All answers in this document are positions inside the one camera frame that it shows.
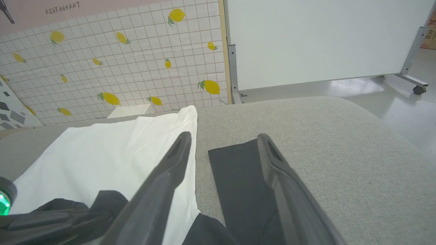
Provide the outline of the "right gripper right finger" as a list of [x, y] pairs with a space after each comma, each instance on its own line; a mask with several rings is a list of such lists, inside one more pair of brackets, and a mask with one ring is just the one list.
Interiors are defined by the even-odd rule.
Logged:
[[261, 133], [257, 143], [264, 180], [274, 191], [285, 245], [346, 245], [271, 137]]

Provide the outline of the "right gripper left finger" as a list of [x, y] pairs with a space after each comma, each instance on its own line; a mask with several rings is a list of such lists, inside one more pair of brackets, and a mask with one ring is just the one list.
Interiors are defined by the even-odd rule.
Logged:
[[184, 180], [191, 133], [182, 132], [109, 227], [100, 245], [162, 245], [176, 188]]

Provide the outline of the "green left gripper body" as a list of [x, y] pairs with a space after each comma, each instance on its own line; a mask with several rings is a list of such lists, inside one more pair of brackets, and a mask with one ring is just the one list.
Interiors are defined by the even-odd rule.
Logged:
[[5, 177], [0, 177], [0, 216], [9, 214], [16, 197], [17, 187], [15, 184]]

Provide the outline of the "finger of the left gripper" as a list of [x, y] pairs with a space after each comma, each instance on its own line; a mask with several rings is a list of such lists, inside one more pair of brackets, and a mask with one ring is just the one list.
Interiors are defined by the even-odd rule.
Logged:
[[85, 245], [104, 236], [111, 225], [102, 221], [20, 227], [0, 222], [0, 245]]
[[72, 222], [73, 225], [83, 222], [111, 222], [114, 216], [108, 210], [92, 211], [90, 209], [65, 209], [30, 212], [0, 216], [0, 228], [32, 228]]

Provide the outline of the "white shirt with black sleeves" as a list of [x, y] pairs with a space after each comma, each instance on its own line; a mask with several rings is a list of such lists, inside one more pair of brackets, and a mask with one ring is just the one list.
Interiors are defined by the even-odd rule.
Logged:
[[[11, 214], [22, 214], [63, 198], [91, 204], [99, 191], [115, 190], [131, 199], [151, 174], [177, 136], [191, 132], [197, 139], [191, 152], [204, 152], [207, 143], [217, 143], [211, 122], [193, 106], [179, 113], [139, 117], [112, 124], [67, 128], [37, 160], [15, 180], [18, 189]], [[208, 152], [218, 198], [225, 220], [226, 238], [185, 241], [189, 229], [223, 225], [197, 207], [194, 170], [202, 160], [189, 157], [183, 182], [176, 188], [168, 229], [162, 245], [284, 245], [274, 193], [266, 185], [255, 140], [213, 146]]]

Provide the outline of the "grey geometric print panel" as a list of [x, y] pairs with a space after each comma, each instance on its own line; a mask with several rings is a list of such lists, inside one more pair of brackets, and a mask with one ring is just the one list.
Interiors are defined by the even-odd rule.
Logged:
[[42, 126], [37, 116], [17, 98], [6, 79], [0, 76], [0, 131]]

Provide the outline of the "white rectangular box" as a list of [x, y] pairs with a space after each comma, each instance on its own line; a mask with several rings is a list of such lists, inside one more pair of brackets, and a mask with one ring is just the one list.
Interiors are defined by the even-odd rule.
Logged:
[[120, 118], [155, 113], [151, 104], [137, 104], [128, 107], [116, 107], [107, 118]]

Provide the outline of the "lemon print grid panel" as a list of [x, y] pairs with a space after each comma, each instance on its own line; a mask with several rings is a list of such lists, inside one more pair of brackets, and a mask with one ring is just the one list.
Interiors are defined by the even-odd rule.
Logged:
[[0, 37], [0, 76], [43, 125], [231, 102], [224, 0], [165, 0]]

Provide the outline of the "grey metal board leg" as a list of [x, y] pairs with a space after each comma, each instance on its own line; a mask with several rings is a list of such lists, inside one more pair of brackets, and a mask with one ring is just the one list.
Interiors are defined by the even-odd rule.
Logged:
[[232, 104], [244, 104], [241, 100], [241, 93], [238, 89], [238, 72], [237, 72], [237, 59], [236, 59], [236, 45], [232, 44], [228, 46], [228, 58], [230, 69], [230, 92]]

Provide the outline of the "white partition board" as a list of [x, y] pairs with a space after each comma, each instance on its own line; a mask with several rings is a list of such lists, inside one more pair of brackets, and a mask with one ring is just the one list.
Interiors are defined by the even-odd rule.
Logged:
[[399, 74], [436, 0], [227, 0], [240, 90]]

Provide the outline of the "grey metal leg with caster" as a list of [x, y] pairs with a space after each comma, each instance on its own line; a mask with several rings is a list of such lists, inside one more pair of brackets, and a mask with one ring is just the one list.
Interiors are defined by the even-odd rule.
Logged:
[[428, 26], [423, 26], [423, 27], [420, 27], [418, 29], [416, 37], [413, 41], [413, 44], [410, 48], [410, 51], [408, 53], [407, 58], [405, 59], [404, 65], [403, 65], [400, 73], [395, 74], [395, 76], [415, 85], [415, 87], [413, 88], [412, 91], [415, 95], [418, 95], [418, 96], [420, 96], [423, 93], [426, 93], [426, 89], [427, 89], [429, 84], [426, 82], [423, 82], [423, 81], [421, 81], [413, 76], [410, 76], [408, 73], [411, 69], [414, 58], [416, 57], [416, 55], [418, 54], [418, 52], [420, 50], [420, 46], [421, 46], [422, 42], [424, 41], [424, 38], [425, 38], [425, 35], [427, 34], [427, 31], [428, 31]]

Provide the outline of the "pink restaurant poster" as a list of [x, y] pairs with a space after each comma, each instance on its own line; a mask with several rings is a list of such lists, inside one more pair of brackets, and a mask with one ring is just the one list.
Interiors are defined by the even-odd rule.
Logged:
[[0, 0], [0, 37], [69, 19], [165, 0]]

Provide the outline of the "brown cardboard box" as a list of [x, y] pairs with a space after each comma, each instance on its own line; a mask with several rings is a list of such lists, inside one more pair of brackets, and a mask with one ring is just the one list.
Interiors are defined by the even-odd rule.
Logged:
[[436, 9], [427, 23], [428, 30], [420, 48], [436, 50]]

